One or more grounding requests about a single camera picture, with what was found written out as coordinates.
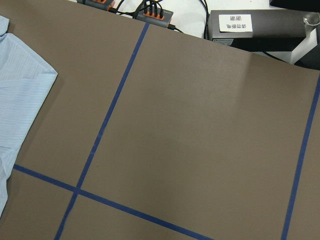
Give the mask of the grey orange USB hub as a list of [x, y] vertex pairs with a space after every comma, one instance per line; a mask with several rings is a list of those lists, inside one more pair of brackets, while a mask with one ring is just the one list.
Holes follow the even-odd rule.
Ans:
[[139, 20], [151, 25], [168, 28], [173, 11], [164, 9], [159, 0], [143, 0], [133, 12], [133, 19]]

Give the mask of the light blue button shirt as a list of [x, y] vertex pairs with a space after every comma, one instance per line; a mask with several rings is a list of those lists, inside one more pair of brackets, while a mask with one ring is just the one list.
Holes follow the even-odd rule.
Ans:
[[0, 18], [0, 208], [20, 148], [58, 73]]

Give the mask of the black box with label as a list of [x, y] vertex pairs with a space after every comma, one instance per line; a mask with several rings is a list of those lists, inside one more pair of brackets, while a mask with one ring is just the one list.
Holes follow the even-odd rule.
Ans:
[[319, 25], [318, 12], [212, 10], [206, 38], [248, 52], [291, 52]]

